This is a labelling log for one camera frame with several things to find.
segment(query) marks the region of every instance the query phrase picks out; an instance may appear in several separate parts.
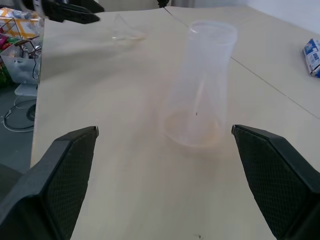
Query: cup rim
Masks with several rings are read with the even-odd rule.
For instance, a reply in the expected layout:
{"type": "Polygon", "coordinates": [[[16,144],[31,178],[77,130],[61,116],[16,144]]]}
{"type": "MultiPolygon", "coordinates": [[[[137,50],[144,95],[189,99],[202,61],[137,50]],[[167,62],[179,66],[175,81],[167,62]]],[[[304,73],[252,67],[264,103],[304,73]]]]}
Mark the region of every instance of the cup rim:
{"type": "Polygon", "coordinates": [[[232,45],[238,39],[237,28],[226,22],[212,20],[197,20],[189,25],[189,31],[191,33],[198,33],[195,29],[196,27],[214,27],[221,29],[223,28],[224,30],[227,30],[228,32],[225,34],[225,39],[220,42],[215,42],[215,44],[217,45],[232,45]]]}

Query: white cable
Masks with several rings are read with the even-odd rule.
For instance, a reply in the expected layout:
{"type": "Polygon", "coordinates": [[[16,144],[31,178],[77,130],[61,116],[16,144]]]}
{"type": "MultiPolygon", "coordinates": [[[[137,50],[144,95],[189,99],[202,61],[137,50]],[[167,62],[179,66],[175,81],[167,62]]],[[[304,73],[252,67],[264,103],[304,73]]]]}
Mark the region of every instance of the white cable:
{"type": "Polygon", "coordinates": [[[24,96],[24,94],[18,96],[18,97],[14,100],[13,106],[15,106],[16,109],[28,109],[28,108],[30,108],[30,107],[18,107],[18,106],[16,105],[16,101],[17,101],[20,97],[22,97],[22,96],[24,96]]]}
{"type": "MultiPolygon", "coordinates": [[[[28,109],[29,107],[25,107],[25,108],[22,108],[22,107],[18,107],[17,105],[16,105],[16,101],[18,100],[18,98],[20,98],[20,97],[22,97],[23,95],[20,95],[20,96],[18,96],[15,100],[14,100],[14,102],[13,102],[13,107],[14,108],[16,108],[16,109],[28,109]]],[[[34,131],[34,128],[32,128],[32,129],[29,129],[29,130],[14,130],[14,129],[11,129],[11,128],[9,128],[8,126],[6,126],[6,123],[5,123],[5,120],[6,120],[6,118],[7,117],[9,117],[10,115],[11,115],[11,113],[12,113],[12,111],[11,111],[11,109],[7,112],[7,114],[3,117],[3,121],[1,122],[2,124],[3,124],[3,126],[7,129],[7,130],[9,130],[9,131],[11,131],[11,132],[14,132],[14,133],[29,133],[29,132],[33,132],[34,131]]]]}
{"type": "Polygon", "coordinates": [[[5,124],[5,121],[2,121],[2,123],[3,123],[3,126],[4,126],[6,129],[8,129],[9,131],[14,132],[14,133],[29,133],[29,132],[33,132],[33,131],[34,131],[34,129],[17,131],[17,130],[13,130],[13,129],[8,128],[8,127],[6,126],[6,124],[5,124]]]}

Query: clear plastic container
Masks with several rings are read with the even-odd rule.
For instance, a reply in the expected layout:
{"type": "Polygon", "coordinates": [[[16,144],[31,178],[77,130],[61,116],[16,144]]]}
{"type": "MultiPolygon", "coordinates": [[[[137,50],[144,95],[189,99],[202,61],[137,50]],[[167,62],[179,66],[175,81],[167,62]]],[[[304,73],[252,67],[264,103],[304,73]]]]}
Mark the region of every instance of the clear plastic container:
{"type": "Polygon", "coordinates": [[[224,136],[227,118],[227,69],[237,29],[217,21],[196,21],[186,56],[161,113],[161,130],[188,147],[209,147],[224,136]]]}
{"type": "Polygon", "coordinates": [[[143,40],[146,34],[130,26],[118,13],[113,22],[112,39],[120,45],[132,44],[135,41],[143,40]]]}
{"type": "MultiPolygon", "coordinates": [[[[33,46],[41,46],[40,41],[32,41],[33,46]]],[[[23,45],[29,52],[33,51],[30,42],[23,45]]],[[[38,84],[38,75],[41,65],[41,55],[36,59],[28,58],[26,54],[22,57],[22,51],[19,46],[12,44],[6,50],[0,53],[0,56],[15,83],[19,84],[38,84]]]]}

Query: white wall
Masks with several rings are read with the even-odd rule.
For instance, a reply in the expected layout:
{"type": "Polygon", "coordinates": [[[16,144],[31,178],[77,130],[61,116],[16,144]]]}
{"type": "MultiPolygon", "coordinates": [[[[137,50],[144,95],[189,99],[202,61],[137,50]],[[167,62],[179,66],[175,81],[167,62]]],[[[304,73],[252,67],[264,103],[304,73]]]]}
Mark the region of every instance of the white wall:
{"type": "Polygon", "coordinates": [[[320,34],[319,0],[249,0],[250,7],[320,34]]]}
{"type": "Polygon", "coordinates": [[[157,0],[98,0],[107,12],[157,9],[157,0]]]}

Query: colorful packaging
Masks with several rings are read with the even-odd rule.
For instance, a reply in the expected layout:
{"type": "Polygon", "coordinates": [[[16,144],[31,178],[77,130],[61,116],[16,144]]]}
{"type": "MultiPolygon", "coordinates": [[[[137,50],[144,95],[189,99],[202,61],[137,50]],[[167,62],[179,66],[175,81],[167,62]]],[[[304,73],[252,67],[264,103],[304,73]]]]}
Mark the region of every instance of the colorful packaging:
{"type": "Polygon", "coordinates": [[[14,82],[12,81],[10,74],[3,62],[0,58],[0,89],[5,88],[7,86],[13,85],[14,82]]]}
{"type": "Polygon", "coordinates": [[[7,36],[28,39],[42,34],[43,27],[39,29],[40,17],[29,12],[18,12],[7,7],[0,8],[0,27],[7,36]]]}
{"type": "Polygon", "coordinates": [[[303,53],[310,75],[320,78],[320,41],[311,38],[303,53]]]}

